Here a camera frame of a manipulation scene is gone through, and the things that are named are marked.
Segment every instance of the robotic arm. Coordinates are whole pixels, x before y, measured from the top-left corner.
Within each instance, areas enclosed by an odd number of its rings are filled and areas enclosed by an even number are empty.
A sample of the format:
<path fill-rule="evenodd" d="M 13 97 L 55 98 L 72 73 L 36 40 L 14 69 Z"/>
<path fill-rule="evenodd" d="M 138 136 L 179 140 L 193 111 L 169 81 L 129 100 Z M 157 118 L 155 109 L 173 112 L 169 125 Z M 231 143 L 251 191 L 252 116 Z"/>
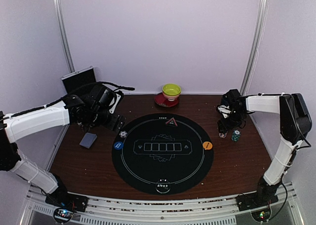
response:
<path fill-rule="evenodd" d="M 122 98 L 121 91 L 112 91 L 104 84 L 98 84 L 83 97 L 66 95 L 51 104 L 24 112 L 6 115 L 0 112 L 0 170 L 11 171 L 41 188 L 48 203 L 84 211 L 84 196 L 72 198 L 60 178 L 38 168 L 18 149 L 16 141 L 51 127 L 72 123 L 78 123 L 85 131 L 103 125 L 118 132 L 125 123 L 125 117 L 115 114 Z"/>
<path fill-rule="evenodd" d="M 241 211 L 266 205 L 268 201 L 277 202 L 275 193 L 283 175 L 292 165 L 297 150 L 303 148 L 300 145 L 306 141 L 312 128 L 303 96 L 300 93 L 241 96 L 237 89 L 233 89 L 223 95 L 217 110 L 223 116 L 218 121 L 220 134 L 243 127 L 247 114 L 265 112 L 280 115 L 281 140 L 270 167 L 259 180 L 256 193 L 237 197 Z"/>

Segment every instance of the white wall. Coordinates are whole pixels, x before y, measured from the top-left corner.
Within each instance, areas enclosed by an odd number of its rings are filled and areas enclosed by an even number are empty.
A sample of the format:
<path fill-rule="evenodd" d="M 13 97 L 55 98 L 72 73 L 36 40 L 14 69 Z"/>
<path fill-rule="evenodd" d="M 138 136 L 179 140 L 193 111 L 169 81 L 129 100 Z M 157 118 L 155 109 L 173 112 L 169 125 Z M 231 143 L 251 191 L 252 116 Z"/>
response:
<path fill-rule="evenodd" d="M 156 93 L 240 88 L 260 0 L 61 0 L 76 70 Z"/>
<path fill-rule="evenodd" d="M 248 94 L 302 93 L 316 123 L 316 0 L 269 0 L 259 58 Z M 277 115 L 255 113 L 255 121 L 271 155 L 279 143 Z M 316 129 L 308 140 L 314 146 L 299 151 L 285 180 L 292 181 L 307 224 L 315 224 Z"/>
<path fill-rule="evenodd" d="M 65 74 L 53 1 L 0 0 L 0 110 L 14 113 L 59 98 Z M 45 167 L 60 130 L 26 137 L 18 147 Z M 28 188 L 13 173 L 0 172 L 0 224 L 17 224 Z"/>

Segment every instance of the red plate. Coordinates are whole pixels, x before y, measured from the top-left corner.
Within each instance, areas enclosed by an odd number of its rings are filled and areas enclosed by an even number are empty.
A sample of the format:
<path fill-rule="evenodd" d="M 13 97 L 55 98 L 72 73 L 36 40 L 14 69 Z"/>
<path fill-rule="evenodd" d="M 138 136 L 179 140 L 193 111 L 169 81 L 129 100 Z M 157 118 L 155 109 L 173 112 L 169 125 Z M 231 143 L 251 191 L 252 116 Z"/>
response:
<path fill-rule="evenodd" d="M 166 99 L 162 93 L 159 93 L 155 96 L 155 103 L 161 107 L 170 108 L 179 104 L 179 98 L 175 99 L 174 101 L 170 101 Z"/>

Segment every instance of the stack of bowls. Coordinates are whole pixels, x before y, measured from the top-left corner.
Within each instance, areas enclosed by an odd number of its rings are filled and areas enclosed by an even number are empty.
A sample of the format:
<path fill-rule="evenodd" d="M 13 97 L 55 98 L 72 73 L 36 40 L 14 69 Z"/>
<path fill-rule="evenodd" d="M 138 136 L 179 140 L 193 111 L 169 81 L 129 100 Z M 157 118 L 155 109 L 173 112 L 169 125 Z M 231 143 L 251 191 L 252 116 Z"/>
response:
<path fill-rule="evenodd" d="M 169 101 L 176 100 L 181 93 L 181 88 L 179 85 L 174 83 L 168 83 L 162 87 L 162 94 Z"/>

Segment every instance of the yellow-green bowl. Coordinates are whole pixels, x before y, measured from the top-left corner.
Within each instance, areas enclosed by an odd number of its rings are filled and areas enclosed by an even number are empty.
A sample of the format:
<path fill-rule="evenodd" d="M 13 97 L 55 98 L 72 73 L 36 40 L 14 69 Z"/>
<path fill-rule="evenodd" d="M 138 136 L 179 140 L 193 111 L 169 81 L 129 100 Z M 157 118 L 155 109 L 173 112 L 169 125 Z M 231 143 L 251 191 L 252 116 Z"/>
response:
<path fill-rule="evenodd" d="M 165 93 L 165 95 L 172 97 L 179 95 L 181 93 L 181 88 L 177 84 L 168 83 L 162 87 L 162 91 Z"/>

